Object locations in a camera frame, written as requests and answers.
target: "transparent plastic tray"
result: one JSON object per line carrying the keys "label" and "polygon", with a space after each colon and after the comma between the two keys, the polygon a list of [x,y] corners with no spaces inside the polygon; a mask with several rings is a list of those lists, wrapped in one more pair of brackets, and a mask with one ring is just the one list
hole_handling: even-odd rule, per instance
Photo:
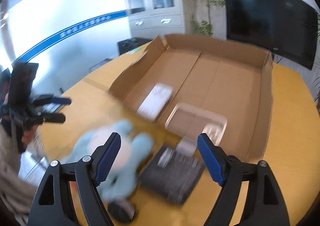
{"label": "transparent plastic tray", "polygon": [[189,104],[178,103],[164,127],[192,141],[197,141],[201,133],[206,133],[213,144],[218,146],[227,127],[227,118]]}

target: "television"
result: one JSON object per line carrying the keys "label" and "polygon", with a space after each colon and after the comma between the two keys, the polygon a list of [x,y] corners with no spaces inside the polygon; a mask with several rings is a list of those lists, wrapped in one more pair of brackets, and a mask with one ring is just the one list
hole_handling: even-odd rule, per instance
{"label": "television", "polygon": [[227,38],[255,44],[312,69],[317,13],[302,0],[226,0]]}

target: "beige sleeve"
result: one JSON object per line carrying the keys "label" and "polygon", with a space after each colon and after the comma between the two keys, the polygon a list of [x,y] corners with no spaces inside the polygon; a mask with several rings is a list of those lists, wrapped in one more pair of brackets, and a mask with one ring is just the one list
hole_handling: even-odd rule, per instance
{"label": "beige sleeve", "polygon": [[0,159],[0,191],[16,211],[29,213],[37,187],[18,178],[11,166]]}
{"label": "beige sleeve", "polygon": [[21,155],[18,153],[16,144],[17,143],[7,135],[2,125],[0,125],[0,160],[9,164],[13,171],[18,175]]}
{"label": "beige sleeve", "polygon": [[37,129],[35,136],[27,147],[27,150],[37,157],[46,157],[39,129]]}

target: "light blue stuffed animal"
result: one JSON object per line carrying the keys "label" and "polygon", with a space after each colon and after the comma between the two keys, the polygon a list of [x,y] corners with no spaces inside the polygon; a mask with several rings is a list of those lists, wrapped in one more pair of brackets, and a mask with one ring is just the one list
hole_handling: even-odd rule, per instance
{"label": "light blue stuffed animal", "polygon": [[71,154],[62,162],[77,162],[83,156],[91,155],[99,145],[103,145],[112,132],[121,136],[121,148],[109,172],[107,180],[98,186],[101,200],[112,202],[129,197],[137,186],[136,170],[139,164],[150,154],[153,147],[152,138],[146,133],[138,134],[132,141],[129,134],[132,123],[120,120],[111,127],[83,134],[75,144]]}

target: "blue gripper pad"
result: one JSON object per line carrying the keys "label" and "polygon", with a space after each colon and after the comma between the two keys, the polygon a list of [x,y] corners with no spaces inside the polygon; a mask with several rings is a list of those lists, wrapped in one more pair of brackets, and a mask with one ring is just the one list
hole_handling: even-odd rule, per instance
{"label": "blue gripper pad", "polygon": [[202,134],[198,136],[198,149],[204,160],[205,165],[207,166],[212,180],[217,182],[219,186],[222,186],[225,182],[225,179],[222,175],[221,164],[212,152],[210,146],[204,138],[204,135]]}
{"label": "blue gripper pad", "polygon": [[113,165],[113,162],[118,155],[118,152],[121,147],[121,137],[119,134],[113,139],[112,143],[101,157],[98,165],[97,165],[97,173],[94,178],[94,182],[96,186],[99,186],[100,183],[107,179],[107,176],[110,172],[110,169]]}

